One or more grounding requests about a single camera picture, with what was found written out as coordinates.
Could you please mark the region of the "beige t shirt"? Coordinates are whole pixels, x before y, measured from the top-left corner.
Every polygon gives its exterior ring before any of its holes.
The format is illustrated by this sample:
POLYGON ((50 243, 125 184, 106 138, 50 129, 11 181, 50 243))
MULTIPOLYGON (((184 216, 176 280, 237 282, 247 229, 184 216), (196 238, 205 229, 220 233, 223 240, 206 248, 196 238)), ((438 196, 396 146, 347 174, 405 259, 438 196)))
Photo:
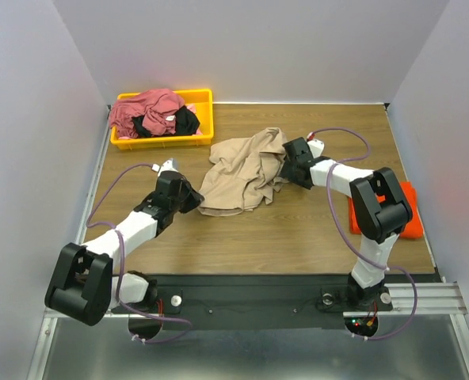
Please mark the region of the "beige t shirt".
POLYGON ((213 164, 204 176, 198 207, 202 215, 227 217, 273 202, 273 193, 288 181, 280 176, 287 138, 268 127, 249 138, 228 139, 211 147, 213 164))

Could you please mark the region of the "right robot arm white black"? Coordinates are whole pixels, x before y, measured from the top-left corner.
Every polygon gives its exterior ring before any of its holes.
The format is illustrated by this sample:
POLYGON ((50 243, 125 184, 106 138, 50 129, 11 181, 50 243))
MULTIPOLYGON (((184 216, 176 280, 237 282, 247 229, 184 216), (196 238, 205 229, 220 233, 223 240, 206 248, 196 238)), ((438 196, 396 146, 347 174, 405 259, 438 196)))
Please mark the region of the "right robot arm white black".
POLYGON ((413 211, 392 169, 358 169, 344 161, 322 155, 324 144, 317 139, 294 139, 283 145, 285 159, 280 175, 303 188, 326 189, 336 226, 340 225, 331 192, 340 192, 353 202, 354 216, 361 232, 356 249, 342 231, 340 235, 357 262, 349 273, 345 290, 347 303, 363 309, 375 300, 384 285, 391 250, 413 218, 413 211))

